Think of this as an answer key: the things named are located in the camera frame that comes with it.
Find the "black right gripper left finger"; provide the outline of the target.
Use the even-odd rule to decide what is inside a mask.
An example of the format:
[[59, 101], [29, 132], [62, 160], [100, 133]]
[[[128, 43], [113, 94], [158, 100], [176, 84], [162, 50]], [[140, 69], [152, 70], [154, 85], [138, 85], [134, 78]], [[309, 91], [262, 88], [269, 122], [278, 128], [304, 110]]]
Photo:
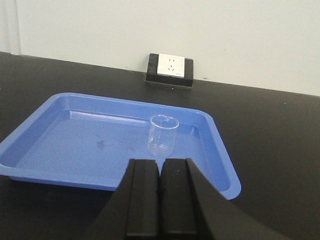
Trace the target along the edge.
[[86, 240], [154, 240], [159, 234], [159, 170], [155, 160], [130, 159], [109, 201], [84, 234]]

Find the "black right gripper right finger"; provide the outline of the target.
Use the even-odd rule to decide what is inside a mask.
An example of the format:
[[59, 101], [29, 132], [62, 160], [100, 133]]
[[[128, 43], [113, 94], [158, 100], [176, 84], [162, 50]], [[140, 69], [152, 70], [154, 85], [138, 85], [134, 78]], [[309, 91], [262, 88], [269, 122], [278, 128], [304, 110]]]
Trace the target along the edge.
[[223, 197], [192, 159], [168, 158], [160, 175], [166, 240], [285, 240]]

